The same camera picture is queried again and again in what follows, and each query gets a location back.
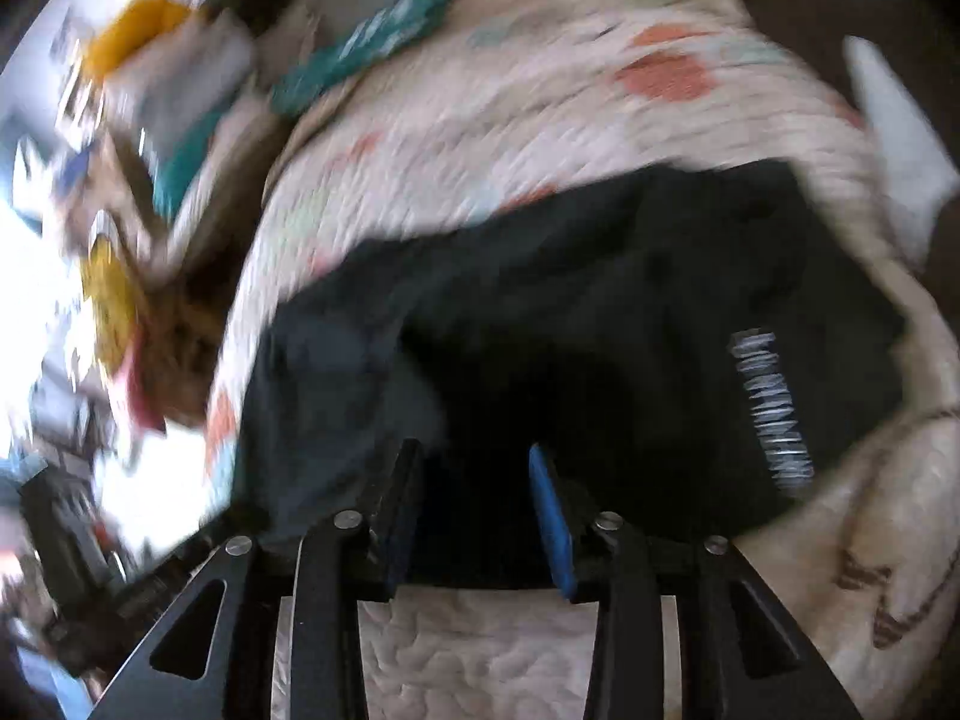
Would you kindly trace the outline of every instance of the bed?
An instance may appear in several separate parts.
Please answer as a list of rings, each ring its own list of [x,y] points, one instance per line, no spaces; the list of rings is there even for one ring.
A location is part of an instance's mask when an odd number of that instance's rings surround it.
[[[456,0],[429,39],[317,100],[267,181],[229,316],[208,409],[209,512],[229,502],[261,329],[363,237],[478,223],[654,162],[763,158],[791,164],[907,317],[904,403],[805,503],[737,544],[864,716],[896,716],[957,599],[957,347],[889,241],[858,114],[753,30],[740,0]],[[372,717],[582,715],[590,608],[405,587],[359,614]],[[679,716],[669,689],[667,710]]]

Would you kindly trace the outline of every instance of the yellow object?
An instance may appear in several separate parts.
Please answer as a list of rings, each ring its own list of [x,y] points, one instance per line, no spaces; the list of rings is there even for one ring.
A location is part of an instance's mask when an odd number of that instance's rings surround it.
[[[89,259],[80,263],[80,283],[83,297],[93,304],[94,357],[112,376],[136,331],[137,288],[106,238],[99,238]]]
[[[123,13],[95,37],[83,55],[83,74],[102,83],[152,39],[172,32],[193,13],[172,0],[131,0]]]

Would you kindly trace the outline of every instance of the metal screw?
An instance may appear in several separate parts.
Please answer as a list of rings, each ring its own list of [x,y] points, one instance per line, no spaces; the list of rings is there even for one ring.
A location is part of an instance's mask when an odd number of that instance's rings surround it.
[[[349,531],[363,522],[363,514],[354,512],[353,509],[346,509],[333,518],[333,525],[342,531]]]
[[[618,531],[623,527],[623,517],[616,512],[600,512],[593,522],[601,531]]]
[[[704,547],[707,548],[710,555],[726,555],[730,542],[723,536],[708,536],[707,540],[704,541]]]
[[[240,557],[246,555],[253,547],[253,539],[249,536],[234,536],[227,542],[227,555]]]

